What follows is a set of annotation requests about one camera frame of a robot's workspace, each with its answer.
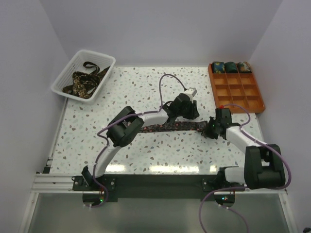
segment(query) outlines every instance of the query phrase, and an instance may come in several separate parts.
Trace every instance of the white wall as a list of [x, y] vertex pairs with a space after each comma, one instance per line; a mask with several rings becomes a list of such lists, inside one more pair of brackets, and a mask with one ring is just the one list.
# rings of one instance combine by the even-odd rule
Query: white wall
[[288, 193], [300, 232], [311, 227], [310, 12], [310, 0], [284, 0], [250, 59], [266, 104], [263, 135], [292, 169]]
[[248, 60], [282, 0], [41, 0], [67, 56], [121, 65]]
[[38, 0], [1, 0], [0, 22], [0, 232], [15, 233], [51, 147], [64, 99], [50, 85], [68, 58]]

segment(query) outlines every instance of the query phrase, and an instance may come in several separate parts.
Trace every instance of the wooden tray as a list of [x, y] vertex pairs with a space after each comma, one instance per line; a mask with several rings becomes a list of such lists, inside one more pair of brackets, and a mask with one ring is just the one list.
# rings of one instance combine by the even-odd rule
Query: wooden tray
[[[253, 73], [214, 74], [209, 64], [208, 73], [212, 84], [216, 107], [236, 103], [250, 113], [262, 113], [265, 106]], [[244, 113], [235, 106], [229, 106], [232, 113]]]

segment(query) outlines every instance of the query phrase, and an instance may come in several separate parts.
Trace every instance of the terrazzo surface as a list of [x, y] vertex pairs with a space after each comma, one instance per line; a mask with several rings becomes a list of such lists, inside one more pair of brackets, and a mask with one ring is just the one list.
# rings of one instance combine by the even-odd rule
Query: terrazzo surface
[[[158, 82], [164, 73], [176, 75], [186, 87], [197, 88], [195, 96], [200, 116], [215, 115], [215, 102], [207, 67], [115, 67], [93, 105], [68, 100], [50, 173], [79, 174], [93, 164], [104, 141], [96, 133], [125, 106], [136, 112], [158, 109]], [[162, 81], [163, 101], [183, 92], [173, 78]], [[262, 140], [255, 114], [245, 129]], [[247, 121], [246, 114], [233, 114], [233, 122]], [[110, 174], [215, 174], [222, 166], [243, 166], [244, 154], [232, 143], [205, 139], [194, 131], [140, 133], [121, 149], [107, 167]]]

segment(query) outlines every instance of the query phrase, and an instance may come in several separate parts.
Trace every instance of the plastic basket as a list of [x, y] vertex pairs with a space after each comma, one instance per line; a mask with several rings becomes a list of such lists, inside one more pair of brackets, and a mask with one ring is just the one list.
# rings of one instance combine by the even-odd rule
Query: plastic basket
[[[86, 69], [83, 67], [83, 63], [86, 61], [95, 63], [96, 65], [99, 66], [101, 71], [110, 66], [108, 72], [106, 73], [102, 81], [99, 83], [93, 95], [89, 99], [84, 99], [84, 98], [80, 98], [80, 97], [62, 92], [65, 86], [73, 84], [72, 74], [74, 72], [76, 71], [80, 71], [84, 73], [92, 72], [92, 70]], [[112, 68], [115, 63], [116, 63], [116, 59], [106, 54], [88, 51], [88, 50], [80, 50], [73, 56], [70, 62], [66, 65], [63, 71], [57, 77], [57, 79], [51, 86], [51, 89], [53, 92], [57, 93], [58, 95], [65, 96], [67, 98], [78, 100], [84, 103], [93, 104], [96, 98], [98, 97], [101, 89], [103, 88], [107, 80], [109, 79]]]

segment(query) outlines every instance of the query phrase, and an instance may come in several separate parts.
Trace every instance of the gray floor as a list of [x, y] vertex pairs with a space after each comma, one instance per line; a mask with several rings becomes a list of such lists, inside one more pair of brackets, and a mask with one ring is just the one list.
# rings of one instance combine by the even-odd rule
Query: gray floor
[[[96, 209], [82, 205], [81, 194], [42, 194], [30, 233], [202, 233], [199, 200], [120, 199]], [[251, 233], [288, 233], [276, 194], [237, 195], [233, 206], [246, 218]], [[239, 216], [214, 202], [202, 212], [208, 233], [245, 233]]]

